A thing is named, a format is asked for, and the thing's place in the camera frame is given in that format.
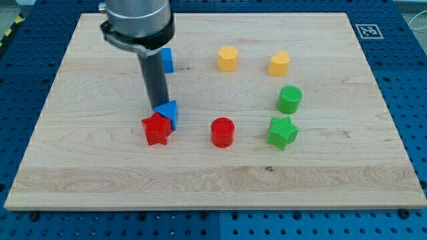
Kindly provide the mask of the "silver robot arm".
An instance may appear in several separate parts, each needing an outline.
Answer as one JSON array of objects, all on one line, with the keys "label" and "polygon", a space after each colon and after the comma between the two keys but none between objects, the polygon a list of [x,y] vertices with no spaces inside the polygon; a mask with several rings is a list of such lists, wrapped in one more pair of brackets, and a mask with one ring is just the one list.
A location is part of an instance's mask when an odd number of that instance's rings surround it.
[{"label": "silver robot arm", "polygon": [[100,25],[103,38],[142,58],[157,54],[175,34],[169,0],[103,0],[98,10],[107,16]]}]

